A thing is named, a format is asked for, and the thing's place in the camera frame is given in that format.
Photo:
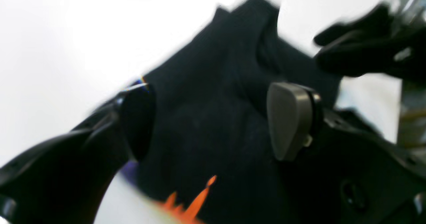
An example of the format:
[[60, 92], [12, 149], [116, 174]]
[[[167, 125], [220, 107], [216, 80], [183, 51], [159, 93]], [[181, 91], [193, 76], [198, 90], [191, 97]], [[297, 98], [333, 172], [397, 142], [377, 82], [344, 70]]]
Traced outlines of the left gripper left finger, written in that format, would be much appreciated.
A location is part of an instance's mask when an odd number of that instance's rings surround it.
[[1, 168], [1, 222], [93, 224], [114, 176], [148, 151], [156, 95], [149, 84], [119, 92], [68, 133]]

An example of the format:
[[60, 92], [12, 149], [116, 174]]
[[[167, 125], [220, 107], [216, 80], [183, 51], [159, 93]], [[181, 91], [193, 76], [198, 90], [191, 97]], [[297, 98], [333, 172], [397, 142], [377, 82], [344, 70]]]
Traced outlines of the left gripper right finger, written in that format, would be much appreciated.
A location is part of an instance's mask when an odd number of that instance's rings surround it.
[[297, 84], [270, 84], [267, 115], [298, 224], [425, 223], [425, 164], [413, 155]]

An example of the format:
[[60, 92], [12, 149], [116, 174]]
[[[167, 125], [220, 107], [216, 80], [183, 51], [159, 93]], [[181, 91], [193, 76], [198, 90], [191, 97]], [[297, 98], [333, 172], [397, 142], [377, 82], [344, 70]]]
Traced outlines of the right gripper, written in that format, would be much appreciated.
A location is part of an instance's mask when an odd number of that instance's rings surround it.
[[326, 72], [360, 77], [385, 73], [397, 78], [425, 77], [425, 27], [394, 31], [388, 4], [351, 22], [337, 22], [314, 37], [321, 49], [316, 64]]

